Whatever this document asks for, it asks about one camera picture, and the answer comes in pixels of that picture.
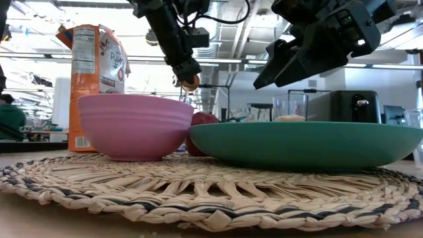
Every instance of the bowl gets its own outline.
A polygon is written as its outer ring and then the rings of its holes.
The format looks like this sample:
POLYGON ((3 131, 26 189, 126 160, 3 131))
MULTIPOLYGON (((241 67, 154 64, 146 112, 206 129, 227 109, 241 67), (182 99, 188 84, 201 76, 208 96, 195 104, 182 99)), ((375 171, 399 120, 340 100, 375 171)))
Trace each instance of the bowl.
POLYGON ((90 144, 116 161, 156 161, 175 152, 194 113, 176 100, 119 94, 81 97, 78 109, 90 144))
POLYGON ((279 171, 350 171, 394 163, 416 149, 423 130, 353 122, 245 122, 192 126, 207 155, 279 171))

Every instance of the glass cup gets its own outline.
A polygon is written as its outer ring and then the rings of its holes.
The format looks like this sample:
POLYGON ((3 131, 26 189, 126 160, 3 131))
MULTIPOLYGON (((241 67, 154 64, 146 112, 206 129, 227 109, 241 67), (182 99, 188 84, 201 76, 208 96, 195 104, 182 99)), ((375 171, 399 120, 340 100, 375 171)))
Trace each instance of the glass cup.
POLYGON ((275 122, 303 122, 307 118, 309 96, 289 93, 273 97, 273 120, 275 122))
POLYGON ((192 99, 190 97, 186 97, 186 96, 163 96, 163 98, 178 100, 180 102, 185 102, 186 104, 189 104, 189 105, 192 104, 192 99))
MULTIPOLYGON (((404 112, 407 126, 414 128, 423 128, 423 108, 407 110, 404 112)), ((423 169, 423 140, 412 152, 414 163, 419 169, 423 169)))

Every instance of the green object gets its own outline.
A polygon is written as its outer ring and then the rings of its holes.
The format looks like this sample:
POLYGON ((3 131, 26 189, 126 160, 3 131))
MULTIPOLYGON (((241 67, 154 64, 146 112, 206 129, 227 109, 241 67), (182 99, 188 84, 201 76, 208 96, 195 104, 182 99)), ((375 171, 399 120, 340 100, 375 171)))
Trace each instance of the green object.
MULTIPOLYGON (((6 125, 20 133, 20 127, 25 126, 24 112, 11 104, 0 105, 0 124, 6 125)), ((0 132, 0 139, 12 139, 0 132)))
POLYGON ((417 147, 423 130, 352 122, 244 122, 192 126, 200 151, 272 170, 355 170, 387 165, 417 147))

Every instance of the red apple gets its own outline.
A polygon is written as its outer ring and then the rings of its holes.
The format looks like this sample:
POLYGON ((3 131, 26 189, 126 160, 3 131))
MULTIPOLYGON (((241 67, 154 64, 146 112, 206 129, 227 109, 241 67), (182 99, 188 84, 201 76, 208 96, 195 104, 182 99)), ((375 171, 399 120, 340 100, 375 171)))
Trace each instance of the red apple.
MULTIPOLYGON (((197 112, 192 115, 191 126, 201 125, 201 124, 211 124, 219 123, 219 120, 213 115, 205 112, 197 112)), ((186 150, 192 156, 207 156, 205 153, 201 152, 195 145, 192 143, 191 137, 188 135, 186 138, 186 150)))

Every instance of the nutrition label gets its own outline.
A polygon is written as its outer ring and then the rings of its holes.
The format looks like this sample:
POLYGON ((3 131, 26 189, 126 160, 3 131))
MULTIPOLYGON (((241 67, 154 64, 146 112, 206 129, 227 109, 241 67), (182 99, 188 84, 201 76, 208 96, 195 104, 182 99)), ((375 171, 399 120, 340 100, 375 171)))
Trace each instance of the nutrition label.
POLYGON ((95 28, 73 30, 72 72, 95 73, 95 28))

